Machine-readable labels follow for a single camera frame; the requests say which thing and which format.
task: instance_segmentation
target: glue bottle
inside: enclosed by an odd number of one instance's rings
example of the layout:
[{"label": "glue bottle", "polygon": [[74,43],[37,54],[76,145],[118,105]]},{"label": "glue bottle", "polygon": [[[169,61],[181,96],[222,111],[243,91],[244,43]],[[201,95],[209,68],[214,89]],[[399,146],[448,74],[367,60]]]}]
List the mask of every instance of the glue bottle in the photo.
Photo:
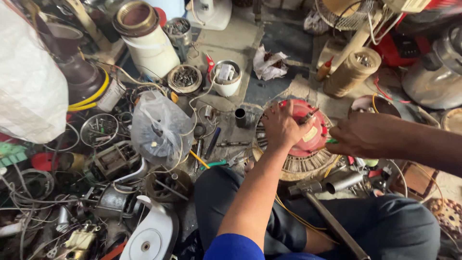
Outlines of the glue bottle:
[{"label": "glue bottle", "polygon": [[326,61],[319,69],[318,72],[316,73],[315,79],[319,82],[323,81],[327,74],[329,74],[331,66],[332,66],[332,60],[334,59],[334,56],[330,58],[330,60]]}]

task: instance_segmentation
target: knee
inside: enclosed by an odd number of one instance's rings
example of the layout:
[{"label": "knee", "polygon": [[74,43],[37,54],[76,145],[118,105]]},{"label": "knee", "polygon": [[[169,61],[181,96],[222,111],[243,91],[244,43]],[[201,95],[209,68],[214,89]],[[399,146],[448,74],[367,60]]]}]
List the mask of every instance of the knee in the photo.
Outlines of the knee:
[{"label": "knee", "polygon": [[440,229],[435,216],[414,199],[391,197],[382,204],[394,225],[401,226],[409,239],[439,248]]},{"label": "knee", "polygon": [[214,196],[229,189],[237,191],[242,177],[229,169],[213,166],[205,170],[194,184],[195,196]]}]

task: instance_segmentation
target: red bottle cap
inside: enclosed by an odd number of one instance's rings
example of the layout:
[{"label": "red bottle cap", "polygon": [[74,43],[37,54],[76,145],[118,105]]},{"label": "red bottle cap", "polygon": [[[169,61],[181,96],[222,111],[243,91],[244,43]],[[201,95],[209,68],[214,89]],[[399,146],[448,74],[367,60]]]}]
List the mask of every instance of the red bottle cap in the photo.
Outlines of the red bottle cap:
[{"label": "red bottle cap", "polygon": [[332,56],[332,58],[330,58],[330,60],[326,61],[326,63],[324,63],[324,65],[326,65],[326,67],[330,67],[332,66],[332,60],[334,59],[334,56]]}]

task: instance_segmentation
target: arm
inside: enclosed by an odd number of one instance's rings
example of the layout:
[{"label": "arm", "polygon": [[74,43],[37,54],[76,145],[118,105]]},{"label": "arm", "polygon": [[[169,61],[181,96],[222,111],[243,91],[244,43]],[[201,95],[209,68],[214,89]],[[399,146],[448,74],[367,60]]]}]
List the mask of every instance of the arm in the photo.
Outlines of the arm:
[{"label": "arm", "polygon": [[311,129],[313,121],[299,126],[292,118],[293,103],[280,108],[277,102],[265,110],[268,147],[247,174],[217,235],[238,234],[253,240],[263,251],[268,219],[279,182],[279,173],[290,148]]},{"label": "arm", "polygon": [[329,152],[415,161],[462,177],[462,136],[387,114],[352,113],[330,129]]}]

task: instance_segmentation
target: red wire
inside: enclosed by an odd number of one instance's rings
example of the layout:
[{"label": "red wire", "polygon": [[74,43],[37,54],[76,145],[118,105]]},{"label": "red wire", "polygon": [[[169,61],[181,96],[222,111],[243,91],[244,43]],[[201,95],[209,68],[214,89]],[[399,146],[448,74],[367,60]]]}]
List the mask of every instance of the red wire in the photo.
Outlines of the red wire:
[{"label": "red wire", "polygon": [[[390,99],[390,100],[393,100],[390,96],[388,96],[387,94],[385,94],[385,92],[383,92],[380,87],[378,86],[378,76],[377,78],[374,80],[374,84],[376,85],[377,89],[380,91],[380,93],[382,93],[386,98]],[[406,100],[398,100],[399,102],[401,103],[411,103],[410,101],[406,101]]]}]

